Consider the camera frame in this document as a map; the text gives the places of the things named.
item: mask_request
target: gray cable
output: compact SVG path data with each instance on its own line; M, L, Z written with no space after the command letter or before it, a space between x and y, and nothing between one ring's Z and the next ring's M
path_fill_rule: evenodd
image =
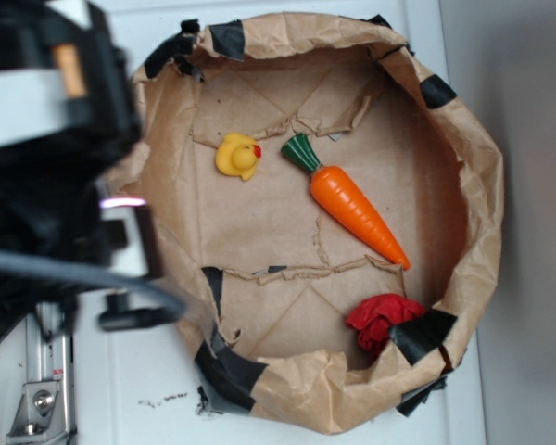
M144 280L112 273L91 264L0 250L0 273L92 287L125 288L152 298L177 318L185 310L182 301Z

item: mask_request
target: rubber duck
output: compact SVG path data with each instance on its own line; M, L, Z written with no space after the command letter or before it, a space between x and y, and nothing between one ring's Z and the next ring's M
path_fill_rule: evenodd
M228 133L216 152L216 167L228 176L250 180L256 172L261 148L257 141L240 133Z

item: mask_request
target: orange carrot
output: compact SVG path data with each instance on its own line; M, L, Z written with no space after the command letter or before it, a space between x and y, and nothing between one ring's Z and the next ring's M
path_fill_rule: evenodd
M305 134L291 138L282 153L311 175L311 195L330 215L380 255L410 269L406 254L371 202L346 172L319 162Z

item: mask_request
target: brown paper bag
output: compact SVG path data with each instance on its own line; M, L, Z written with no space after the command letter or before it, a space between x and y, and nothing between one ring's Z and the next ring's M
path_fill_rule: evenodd
M193 296L178 328L211 409L327 434L409 411L415 389L425 397L459 365L495 288L498 149L384 25L316 14L189 25L135 73L144 141L109 184L155 211L169 274ZM177 53L186 43L193 54ZM216 170L231 132L262 148L248 182ZM280 154L301 132L378 209L408 271L313 201ZM370 365L344 321L387 292L431 309L392 329Z

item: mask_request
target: crumpled red fabric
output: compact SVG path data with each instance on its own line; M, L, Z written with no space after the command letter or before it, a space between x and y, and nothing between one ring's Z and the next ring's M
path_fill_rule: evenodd
M374 362L389 341L388 329L425 314L424 307L398 294L382 294L364 300L346 319L359 332L359 345L371 353Z

